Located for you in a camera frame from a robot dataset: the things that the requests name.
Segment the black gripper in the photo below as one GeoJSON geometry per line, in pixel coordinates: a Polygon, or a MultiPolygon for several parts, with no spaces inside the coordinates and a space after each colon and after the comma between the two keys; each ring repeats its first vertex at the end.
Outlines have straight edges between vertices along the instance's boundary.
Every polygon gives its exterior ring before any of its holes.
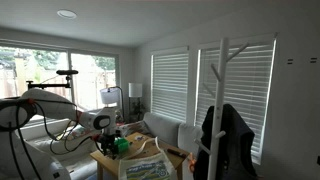
{"type": "Polygon", "coordinates": [[[104,155],[111,155],[112,157],[116,156],[116,154],[118,153],[118,147],[115,144],[114,135],[101,134],[98,141],[101,144],[104,155]]]}

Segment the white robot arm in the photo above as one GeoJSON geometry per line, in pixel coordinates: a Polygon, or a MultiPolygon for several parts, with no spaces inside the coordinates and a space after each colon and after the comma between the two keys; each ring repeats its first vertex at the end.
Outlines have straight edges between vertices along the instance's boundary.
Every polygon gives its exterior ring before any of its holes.
{"type": "Polygon", "coordinates": [[[114,129],[115,112],[79,111],[68,99],[50,91],[32,88],[18,98],[0,102],[0,172],[9,180],[71,180],[68,170],[53,156],[26,142],[20,131],[35,115],[69,119],[86,129],[114,129]]]}

